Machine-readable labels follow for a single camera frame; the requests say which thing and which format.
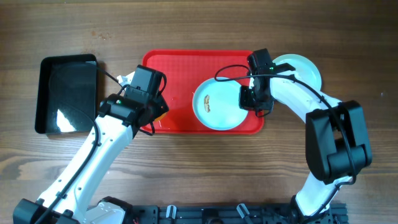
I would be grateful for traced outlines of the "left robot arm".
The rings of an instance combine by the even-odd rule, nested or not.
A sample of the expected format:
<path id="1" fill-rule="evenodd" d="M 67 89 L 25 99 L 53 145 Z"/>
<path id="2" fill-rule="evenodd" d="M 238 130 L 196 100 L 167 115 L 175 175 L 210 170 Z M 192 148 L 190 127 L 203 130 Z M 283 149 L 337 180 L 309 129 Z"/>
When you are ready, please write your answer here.
<path id="1" fill-rule="evenodd" d="M 146 125 L 168 112 L 162 92 L 167 77 L 139 65 L 119 93 L 101 104 L 93 129 L 58 179 L 35 202 L 22 199 L 13 211 L 14 223 L 131 223 L 132 205 L 106 197 L 89 203 L 120 152 Z"/>

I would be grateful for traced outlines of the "red plastic tray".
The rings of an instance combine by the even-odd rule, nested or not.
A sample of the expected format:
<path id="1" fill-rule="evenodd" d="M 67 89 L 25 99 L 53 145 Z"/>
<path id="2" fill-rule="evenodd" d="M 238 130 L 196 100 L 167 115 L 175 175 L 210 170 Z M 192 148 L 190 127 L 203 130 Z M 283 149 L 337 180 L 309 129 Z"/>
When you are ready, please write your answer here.
<path id="1" fill-rule="evenodd" d="M 196 118 L 192 100 L 195 90 L 215 73 L 233 64 L 247 65 L 250 50 L 156 49 L 145 54 L 142 64 L 164 73 L 167 84 L 162 96 L 169 112 L 154 123 L 157 134 L 256 134 L 264 118 L 250 111 L 237 127 L 227 131 L 207 128 Z"/>

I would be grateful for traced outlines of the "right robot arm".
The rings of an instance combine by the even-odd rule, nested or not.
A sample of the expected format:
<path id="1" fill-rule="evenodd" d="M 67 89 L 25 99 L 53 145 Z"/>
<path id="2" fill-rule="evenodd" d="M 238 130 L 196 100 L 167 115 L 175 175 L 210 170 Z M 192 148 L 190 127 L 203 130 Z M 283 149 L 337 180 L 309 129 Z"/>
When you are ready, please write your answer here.
<path id="1" fill-rule="evenodd" d="M 322 93 L 322 78 L 309 59 L 285 54 L 272 59 L 267 49 L 247 57 L 248 86 L 241 87 L 242 109 L 268 115 L 275 101 L 305 123 L 305 157 L 310 173 L 292 197 L 291 223 L 309 223 L 326 214 L 345 185 L 353 185 L 373 156 L 363 109 Z"/>

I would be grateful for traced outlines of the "black rectangular water tray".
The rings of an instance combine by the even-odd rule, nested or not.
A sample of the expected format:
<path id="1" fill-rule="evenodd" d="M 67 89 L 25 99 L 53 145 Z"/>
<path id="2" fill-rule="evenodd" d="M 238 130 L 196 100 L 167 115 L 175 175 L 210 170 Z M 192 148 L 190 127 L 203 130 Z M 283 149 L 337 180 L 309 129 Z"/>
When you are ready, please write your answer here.
<path id="1" fill-rule="evenodd" d="M 87 132 L 96 116 L 98 71 L 93 54 L 47 57 L 41 61 L 35 131 Z"/>

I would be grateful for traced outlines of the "light blue plate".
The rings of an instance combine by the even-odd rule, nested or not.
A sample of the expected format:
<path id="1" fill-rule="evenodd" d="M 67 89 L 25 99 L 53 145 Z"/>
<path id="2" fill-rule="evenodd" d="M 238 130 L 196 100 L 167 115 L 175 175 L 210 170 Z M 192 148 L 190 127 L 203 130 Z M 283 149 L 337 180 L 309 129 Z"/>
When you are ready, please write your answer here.
<path id="1" fill-rule="evenodd" d="M 288 63 L 295 68 L 294 73 L 310 85 L 320 91 L 322 88 L 322 77 L 316 65 L 308 58 L 297 54 L 281 55 L 273 60 L 276 65 Z"/>
<path id="2" fill-rule="evenodd" d="M 195 90 L 192 99 L 193 112 L 204 126 L 217 131 L 227 131 L 238 127 L 247 117 L 248 111 L 239 107 L 241 84 L 220 82 L 210 78 Z"/>

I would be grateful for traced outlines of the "orange sponge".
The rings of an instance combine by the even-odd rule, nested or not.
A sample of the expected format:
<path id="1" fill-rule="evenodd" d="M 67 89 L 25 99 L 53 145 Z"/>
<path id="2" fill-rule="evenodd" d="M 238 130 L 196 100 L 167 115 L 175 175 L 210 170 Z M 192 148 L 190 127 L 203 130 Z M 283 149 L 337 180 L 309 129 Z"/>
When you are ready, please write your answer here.
<path id="1" fill-rule="evenodd" d="M 156 118 L 154 121 L 160 121 L 162 118 L 164 118 L 166 116 L 167 113 L 163 113 L 162 115 L 160 115 L 158 118 Z"/>

